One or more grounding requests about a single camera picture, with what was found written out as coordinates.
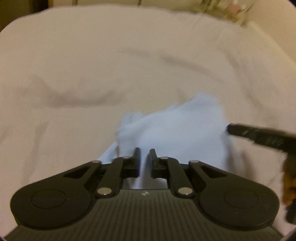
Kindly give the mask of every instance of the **white cloth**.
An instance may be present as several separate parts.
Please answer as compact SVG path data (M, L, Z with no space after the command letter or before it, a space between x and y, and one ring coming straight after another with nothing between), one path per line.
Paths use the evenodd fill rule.
M140 177L128 180L126 187L133 189L166 188L166 180L150 178L150 164L146 156L154 148L158 156L176 158L182 164L190 160L203 161L229 171L228 157L231 146L226 135L227 122L222 108L215 99L198 94L181 106L171 106L147 116L140 112L123 117L117 131L117 142L98 158L110 163L117 154L132 156L136 147L141 149Z

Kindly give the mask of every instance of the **human hand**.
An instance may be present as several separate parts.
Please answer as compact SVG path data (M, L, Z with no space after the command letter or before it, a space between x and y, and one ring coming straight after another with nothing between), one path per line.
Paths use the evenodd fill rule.
M288 155L283 165L284 178L282 202L287 206L291 205L293 200L296 199L296 178L290 174L291 170L289 170L289 167L287 166L288 160L296 162L296 157Z

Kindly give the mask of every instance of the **small logo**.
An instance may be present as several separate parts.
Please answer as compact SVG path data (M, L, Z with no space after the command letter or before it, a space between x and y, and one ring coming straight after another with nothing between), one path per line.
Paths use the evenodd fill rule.
M144 191L141 193L143 196L148 196L150 194L150 192Z

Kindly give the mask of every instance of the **crumpled towel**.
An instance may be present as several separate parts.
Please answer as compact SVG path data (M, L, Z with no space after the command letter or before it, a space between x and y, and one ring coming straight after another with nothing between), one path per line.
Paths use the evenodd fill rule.
M181 106L173 105L147 116L140 112L126 114L118 129L117 141L100 157L110 163L119 156L132 156L134 149L141 149L139 178L129 178L124 187L131 189L166 188L164 179L150 177L146 156L151 148L157 156L176 158L182 164L199 160L214 167L231 171L228 161L231 141L225 128L227 122L216 100L200 93Z

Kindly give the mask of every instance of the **white bedsheet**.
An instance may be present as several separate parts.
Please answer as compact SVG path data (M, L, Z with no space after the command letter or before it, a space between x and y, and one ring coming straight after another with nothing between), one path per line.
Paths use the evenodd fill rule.
M206 15L67 7L0 33L0 235L24 185L97 159L126 112L220 100L229 122L296 132L295 73L247 30ZM236 173L281 196L284 155L237 140ZM274 223L287 233L283 207Z

